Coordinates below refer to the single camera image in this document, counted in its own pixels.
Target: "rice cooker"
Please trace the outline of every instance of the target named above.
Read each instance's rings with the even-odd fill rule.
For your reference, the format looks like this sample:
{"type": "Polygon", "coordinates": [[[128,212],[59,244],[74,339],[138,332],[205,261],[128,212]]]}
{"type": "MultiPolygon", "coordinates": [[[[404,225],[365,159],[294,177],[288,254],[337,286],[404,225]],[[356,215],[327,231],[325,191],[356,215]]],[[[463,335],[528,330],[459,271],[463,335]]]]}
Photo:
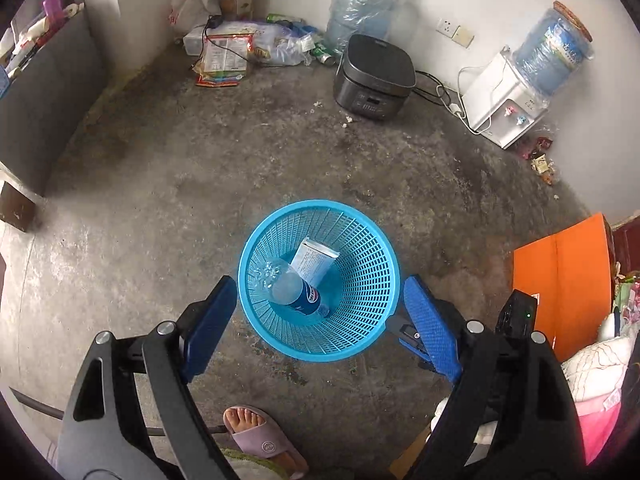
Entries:
{"type": "Polygon", "coordinates": [[[414,87],[414,64],[404,50],[364,34],[349,38],[334,80],[341,107],[386,120],[400,111],[414,87]]]}

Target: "person's leg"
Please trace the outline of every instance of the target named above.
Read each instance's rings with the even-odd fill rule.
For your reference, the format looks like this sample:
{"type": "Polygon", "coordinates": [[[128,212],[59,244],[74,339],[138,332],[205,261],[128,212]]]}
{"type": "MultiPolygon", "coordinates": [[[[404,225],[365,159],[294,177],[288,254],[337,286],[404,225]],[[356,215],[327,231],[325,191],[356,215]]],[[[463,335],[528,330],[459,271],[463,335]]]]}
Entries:
{"type": "MultiPolygon", "coordinates": [[[[235,433],[250,430],[265,423],[260,415],[243,408],[229,408],[225,416],[235,433]]],[[[283,468],[290,476],[296,472],[296,463],[287,452],[273,456],[269,460],[283,468]]]]}

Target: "laundry basket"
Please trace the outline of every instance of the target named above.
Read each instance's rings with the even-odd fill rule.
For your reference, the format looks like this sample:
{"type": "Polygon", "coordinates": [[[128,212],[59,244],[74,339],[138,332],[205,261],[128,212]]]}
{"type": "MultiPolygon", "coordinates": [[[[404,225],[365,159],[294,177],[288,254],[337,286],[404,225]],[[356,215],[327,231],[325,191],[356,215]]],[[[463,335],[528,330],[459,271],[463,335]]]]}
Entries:
{"type": "Polygon", "coordinates": [[[383,232],[354,208],[329,200],[307,200],[269,215],[242,251],[240,301],[255,331],[283,354],[303,361],[345,359],[372,344],[396,310],[398,261],[383,232]],[[331,313],[318,321],[270,303],[254,291],[259,266],[277,256],[288,262],[309,237],[340,257],[318,286],[331,313]]]}

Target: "silver bolt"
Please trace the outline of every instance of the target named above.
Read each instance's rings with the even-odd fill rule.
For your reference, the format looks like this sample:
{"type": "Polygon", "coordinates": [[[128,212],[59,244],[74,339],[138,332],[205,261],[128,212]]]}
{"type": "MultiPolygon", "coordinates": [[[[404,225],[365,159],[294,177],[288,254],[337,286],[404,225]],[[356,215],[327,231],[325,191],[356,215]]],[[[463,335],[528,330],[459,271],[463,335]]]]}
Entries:
{"type": "Polygon", "coordinates": [[[542,332],[535,331],[535,332],[531,332],[531,340],[534,343],[538,343],[539,345],[542,345],[542,343],[546,341],[546,337],[542,332]]]}
{"type": "Polygon", "coordinates": [[[168,335],[175,329],[175,323],[173,321],[163,321],[158,325],[158,333],[160,335],[168,335]]]}
{"type": "Polygon", "coordinates": [[[109,341],[109,339],[111,339],[111,333],[107,332],[106,330],[104,332],[100,332],[96,337],[95,337],[95,342],[98,345],[102,345],[105,344],[109,341]]]}
{"type": "Polygon", "coordinates": [[[467,322],[466,329],[472,334],[479,334],[484,330],[484,325],[475,319],[467,322]]]}

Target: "gray floor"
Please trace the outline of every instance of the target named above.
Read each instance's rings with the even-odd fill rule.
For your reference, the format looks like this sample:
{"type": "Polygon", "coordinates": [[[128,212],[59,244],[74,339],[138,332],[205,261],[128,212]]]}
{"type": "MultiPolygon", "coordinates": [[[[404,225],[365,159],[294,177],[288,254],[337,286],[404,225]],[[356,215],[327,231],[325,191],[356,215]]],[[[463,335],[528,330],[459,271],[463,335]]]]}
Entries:
{"type": "MultiPolygon", "coordinates": [[[[238,88],[203,89],[190,62],[171,47],[111,98],[57,164],[34,232],[4,230],[2,373],[44,402],[65,407],[98,331],[145,333],[235,276],[252,229],[287,203],[356,207],[385,231],[403,276],[419,273],[489,324],[511,290],[511,251],[584,215],[562,185],[416,96],[386,124],[343,128],[331,69],[257,70],[238,88]]],[[[449,391],[388,335],[343,362],[294,361],[240,306],[219,348],[191,387],[205,420],[263,408],[316,470],[382,476],[449,391]]],[[[143,380],[140,390],[157,424],[143,380]]]]}

